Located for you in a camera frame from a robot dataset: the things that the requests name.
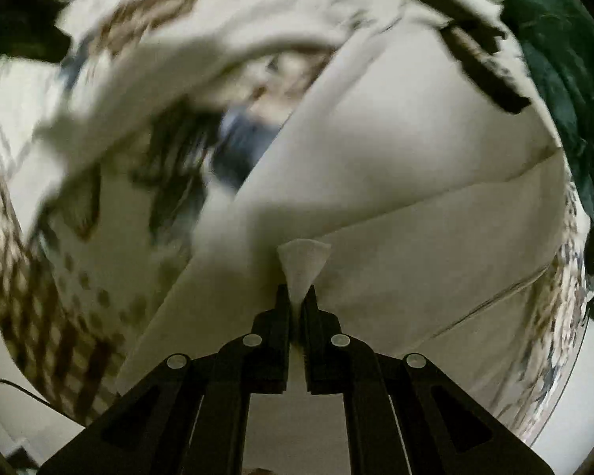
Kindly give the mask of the white black-collared t-shirt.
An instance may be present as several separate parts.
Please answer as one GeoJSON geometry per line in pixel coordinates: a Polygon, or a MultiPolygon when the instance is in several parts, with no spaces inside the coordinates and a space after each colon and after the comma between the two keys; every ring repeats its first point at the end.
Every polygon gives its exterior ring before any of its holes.
{"type": "Polygon", "coordinates": [[[248,334],[285,285],[499,410],[561,245],[564,154],[403,0],[143,0],[57,76],[7,175],[65,309],[131,389],[248,334]]]}

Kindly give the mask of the floral fleece bed blanket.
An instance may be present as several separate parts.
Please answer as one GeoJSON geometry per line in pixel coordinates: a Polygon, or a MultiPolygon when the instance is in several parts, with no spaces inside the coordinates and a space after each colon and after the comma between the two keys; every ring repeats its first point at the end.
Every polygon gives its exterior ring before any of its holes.
{"type": "Polygon", "coordinates": [[[585,309],[587,217],[511,0],[57,0],[0,58],[0,324],[89,424],[288,285],[520,439],[585,309]]]}

